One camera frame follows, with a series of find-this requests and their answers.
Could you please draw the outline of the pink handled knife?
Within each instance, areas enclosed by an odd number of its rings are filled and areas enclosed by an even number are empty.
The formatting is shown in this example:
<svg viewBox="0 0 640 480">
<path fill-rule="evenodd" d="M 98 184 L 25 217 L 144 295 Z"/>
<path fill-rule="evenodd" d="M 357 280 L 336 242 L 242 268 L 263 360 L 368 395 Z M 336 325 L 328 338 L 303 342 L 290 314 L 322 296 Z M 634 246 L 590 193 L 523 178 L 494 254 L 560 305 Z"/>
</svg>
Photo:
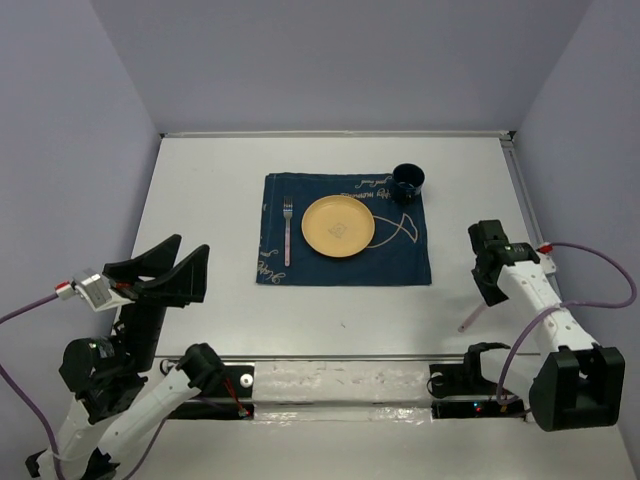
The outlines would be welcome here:
<svg viewBox="0 0 640 480">
<path fill-rule="evenodd" d="M 470 326 L 486 311 L 487 306 L 485 304 L 479 305 L 474 311 L 460 324 L 457 331 L 464 333 Z"/>
</svg>

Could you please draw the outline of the blue fish placemat cloth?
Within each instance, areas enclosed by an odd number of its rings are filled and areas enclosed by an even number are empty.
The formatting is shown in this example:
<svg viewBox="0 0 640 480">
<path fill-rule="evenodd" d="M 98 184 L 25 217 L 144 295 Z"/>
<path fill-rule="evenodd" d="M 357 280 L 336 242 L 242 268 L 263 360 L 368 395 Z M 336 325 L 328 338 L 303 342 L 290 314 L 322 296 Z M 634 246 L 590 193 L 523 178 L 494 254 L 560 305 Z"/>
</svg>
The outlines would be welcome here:
<svg viewBox="0 0 640 480">
<path fill-rule="evenodd" d="M 269 286 L 428 286 L 432 283 L 424 207 L 390 196 L 392 175 L 270 173 L 265 177 L 256 282 Z M 316 200 L 345 195 L 373 214 L 375 234 L 361 253 L 330 258 L 304 240 L 301 220 Z M 283 201 L 293 198 L 291 264 L 284 266 Z"/>
</svg>

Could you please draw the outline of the dark blue cup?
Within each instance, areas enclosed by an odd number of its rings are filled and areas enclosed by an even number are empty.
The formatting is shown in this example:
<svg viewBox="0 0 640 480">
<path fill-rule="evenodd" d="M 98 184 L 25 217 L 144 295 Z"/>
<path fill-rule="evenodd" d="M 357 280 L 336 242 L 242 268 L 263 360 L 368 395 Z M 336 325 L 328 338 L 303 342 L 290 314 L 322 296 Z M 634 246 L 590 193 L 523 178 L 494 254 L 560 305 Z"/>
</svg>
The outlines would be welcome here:
<svg viewBox="0 0 640 480">
<path fill-rule="evenodd" d="M 421 195 L 425 181 L 424 171 L 417 165 L 403 163 L 392 172 L 391 199 L 401 205 L 413 204 Z"/>
</svg>

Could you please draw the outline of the pink handled fork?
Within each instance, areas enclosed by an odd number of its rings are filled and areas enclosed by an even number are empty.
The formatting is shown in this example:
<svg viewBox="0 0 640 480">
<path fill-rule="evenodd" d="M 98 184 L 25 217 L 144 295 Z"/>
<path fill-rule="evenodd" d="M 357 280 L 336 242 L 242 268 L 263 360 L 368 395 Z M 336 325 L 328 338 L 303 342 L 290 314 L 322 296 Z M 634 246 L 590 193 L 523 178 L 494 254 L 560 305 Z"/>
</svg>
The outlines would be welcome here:
<svg viewBox="0 0 640 480">
<path fill-rule="evenodd" d="M 284 227 L 284 266 L 291 264 L 291 221 L 293 218 L 293 198 L 285 196 L 283 201 Z"/>
</svg>

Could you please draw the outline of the yellow plate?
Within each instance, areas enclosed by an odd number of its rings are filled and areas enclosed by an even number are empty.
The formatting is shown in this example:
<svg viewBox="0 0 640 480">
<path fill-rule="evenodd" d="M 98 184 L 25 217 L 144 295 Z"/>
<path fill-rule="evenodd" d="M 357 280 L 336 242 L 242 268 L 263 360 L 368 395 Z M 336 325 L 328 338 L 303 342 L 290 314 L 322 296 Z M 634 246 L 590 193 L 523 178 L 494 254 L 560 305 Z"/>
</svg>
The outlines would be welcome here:
<svg viewBox="0 0 640 480">
<path fill-rule="evenodd" d="M 317 253 L 347 258 L 365 250 L 375 234 L 375 220 L 360 200 L 330 195 L 314 201 L 304 212 L 301 231 Z"/>
</svg>

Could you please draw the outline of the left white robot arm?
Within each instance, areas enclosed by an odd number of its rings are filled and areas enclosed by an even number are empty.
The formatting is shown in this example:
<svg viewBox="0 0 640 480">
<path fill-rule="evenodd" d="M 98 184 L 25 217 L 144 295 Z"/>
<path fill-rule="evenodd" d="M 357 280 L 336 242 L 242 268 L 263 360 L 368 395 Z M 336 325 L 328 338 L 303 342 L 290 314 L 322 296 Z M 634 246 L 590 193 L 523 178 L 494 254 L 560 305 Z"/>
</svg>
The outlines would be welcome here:
<svg viewBox="0 0 640 480">
<path fill-rule="evenodd" d="M 206 343 L 190 346 L 149 393 L 148 380 L 169 308 L 203 302 L 210 248 L 203 244 L 177 258 L 173 234 L 141 255 L 86 269 L 57 287 L 95 312 L 116 308 L 108 336 L 71 341 L 59 374 L 73 396 L 67 417 L 48 449 L 25 462 L 34 479 L 112 479 L 126 450 L 184 402 L 215 392 L 225 365 Z"/>
</svg>

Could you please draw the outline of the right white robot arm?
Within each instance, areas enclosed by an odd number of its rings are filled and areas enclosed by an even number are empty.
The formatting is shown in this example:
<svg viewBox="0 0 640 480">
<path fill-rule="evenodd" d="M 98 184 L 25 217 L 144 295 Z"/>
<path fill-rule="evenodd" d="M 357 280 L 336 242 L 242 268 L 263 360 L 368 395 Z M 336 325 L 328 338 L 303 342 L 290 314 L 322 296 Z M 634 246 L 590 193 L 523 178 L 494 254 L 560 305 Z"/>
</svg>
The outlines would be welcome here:
<svg viewBox="0 0 640 480">
<path fill-rule="evenodd" d="M 513 243 L 498 220 L 482 220 L 468 229 L 475 265 L 471 273 L 486 307 L 507 302 L 523 329 L 506 345 L 470 346 L 460 368 L 462 384 L 482 392 L 492 385 L 496 401 L 522 400 L 546 432 L 609 427 L 620 413 L 625 360 L 615 347 L 602 346 L 573 316 L 574 307 L 622 309 L 637 298 L 630 274 L 608 255 L 608 262 L 628 282 L 630 295 L 614 303 L 563 300 L 548 279 L 551 252 L 558 242 L 534 248 Z"/>
</svg>

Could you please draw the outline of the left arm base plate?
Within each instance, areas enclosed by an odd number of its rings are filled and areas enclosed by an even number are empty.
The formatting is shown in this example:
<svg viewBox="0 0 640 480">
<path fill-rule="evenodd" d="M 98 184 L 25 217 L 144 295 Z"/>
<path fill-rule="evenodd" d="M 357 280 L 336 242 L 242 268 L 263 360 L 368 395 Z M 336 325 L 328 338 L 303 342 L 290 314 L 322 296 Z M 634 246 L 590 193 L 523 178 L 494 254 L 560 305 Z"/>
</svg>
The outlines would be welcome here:
<svg viewBox="0 0 640 480">
<path fill-rule="evenodd" d="M 254 418 L 255 365 L 226 364 L 226 379 L 209 394 L 199 394 L 177 407 L 169 420 L 243 421 Z"/>
</svg>

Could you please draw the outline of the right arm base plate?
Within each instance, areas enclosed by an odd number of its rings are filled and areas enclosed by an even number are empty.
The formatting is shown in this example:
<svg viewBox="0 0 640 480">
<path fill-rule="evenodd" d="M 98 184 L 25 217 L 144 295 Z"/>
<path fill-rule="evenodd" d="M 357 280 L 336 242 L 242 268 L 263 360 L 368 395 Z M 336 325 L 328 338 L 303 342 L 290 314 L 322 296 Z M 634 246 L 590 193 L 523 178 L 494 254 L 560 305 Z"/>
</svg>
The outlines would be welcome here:
<svg viewBox="0 0 640 480">
<path fill-rule="evenodd" d="M 431 395 L 435 420 L 522 418 L 529 410 L 522 400 L 500 405 L 496 400 L 497 384 L 481 374 L 481 356 L 485 352 L 506 353 L 509 346 L 499 342 L 471 345 L 457 363 L 435 363 L 429 366 L 426 389 Z"/>
</svg>

